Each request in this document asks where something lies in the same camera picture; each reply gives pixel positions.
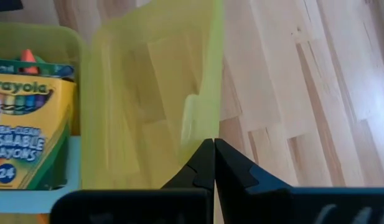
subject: plastic bin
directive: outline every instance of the plastic bin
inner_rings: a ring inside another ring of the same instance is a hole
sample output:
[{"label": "plastic bin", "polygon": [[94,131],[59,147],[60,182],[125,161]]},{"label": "plastic bin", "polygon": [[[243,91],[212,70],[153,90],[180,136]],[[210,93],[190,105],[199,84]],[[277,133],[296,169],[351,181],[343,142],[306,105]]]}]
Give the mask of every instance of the plastic bin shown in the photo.
[{"label": "plastic bin", "polygon": [[160,188],[218,136],[222,14],[221,0],[153,0],[98,31],[81,77],[83,189]]}]

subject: black plastic object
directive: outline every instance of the black plastic object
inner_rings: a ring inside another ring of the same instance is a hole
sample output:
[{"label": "black plastic object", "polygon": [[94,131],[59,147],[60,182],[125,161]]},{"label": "black plastic object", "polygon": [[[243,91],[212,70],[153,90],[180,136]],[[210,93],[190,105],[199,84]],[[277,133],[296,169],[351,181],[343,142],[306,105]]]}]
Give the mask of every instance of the black plastic object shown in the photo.
[{"label": "black plastic object", "polygon": [[21,0],[0,0],[0,12],[23,9]]},{"label": "black plastic object", "polygon": [[56,202],[50,223],[212,224],[214,162],[214,142],[207,139],[161,190],[70,193]]},{"label": "black plastic object", "polygon": [[384,189],[294,188],[224,140],[215,146],[225,223],[384,224]]}]

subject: crayola box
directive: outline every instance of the crayola box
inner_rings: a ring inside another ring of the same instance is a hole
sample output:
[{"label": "crayola box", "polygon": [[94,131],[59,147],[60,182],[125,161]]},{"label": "crayola box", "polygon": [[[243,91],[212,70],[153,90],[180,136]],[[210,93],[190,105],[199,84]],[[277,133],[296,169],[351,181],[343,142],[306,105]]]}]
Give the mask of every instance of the crayola box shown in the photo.
[{"label": "crayola box", "polygon": [[59,78],[0,74],[0,189],[66,183],[74,88]]}]

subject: translucent yellow container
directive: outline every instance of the translucent yellow container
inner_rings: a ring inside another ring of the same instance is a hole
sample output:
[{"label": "translucent yellow container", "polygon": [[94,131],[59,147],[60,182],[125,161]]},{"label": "translucent yellow container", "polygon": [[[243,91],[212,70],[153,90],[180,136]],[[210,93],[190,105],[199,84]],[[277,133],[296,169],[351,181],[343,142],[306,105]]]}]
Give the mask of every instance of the translucent yellow container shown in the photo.
[{"label": "translucent yellow container", "polygon": [[157,189],[218,136],[222,17],[222,0],[152,0],[101,27],[88,54],[69,29],[5,23],[0,58],[31,49],[78,71],[83,189]]},{"label": "translucent yellow container", "polygon": [[[85,46],[78,34],[66,27],[0,22],[0,58],[13,60],[25,49],[31,49],[47,62],[73,65],[76,82],[81,74]],[[75,94],[72,134],[80,134],[78,94]]]}]

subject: wooden floor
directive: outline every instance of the wooden floor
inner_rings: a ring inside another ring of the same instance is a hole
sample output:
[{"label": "wooden floor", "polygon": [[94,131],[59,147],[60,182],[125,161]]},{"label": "wooden floor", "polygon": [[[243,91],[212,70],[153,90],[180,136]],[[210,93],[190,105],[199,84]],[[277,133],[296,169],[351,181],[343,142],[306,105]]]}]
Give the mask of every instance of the wooden floor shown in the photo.
[{"label": "wooden floor", "polygon": [[[382,0],[224,1],[220,137],[291,185],[384,186]],[[0,21],[89,41],[146,2],[25,0]]]}]

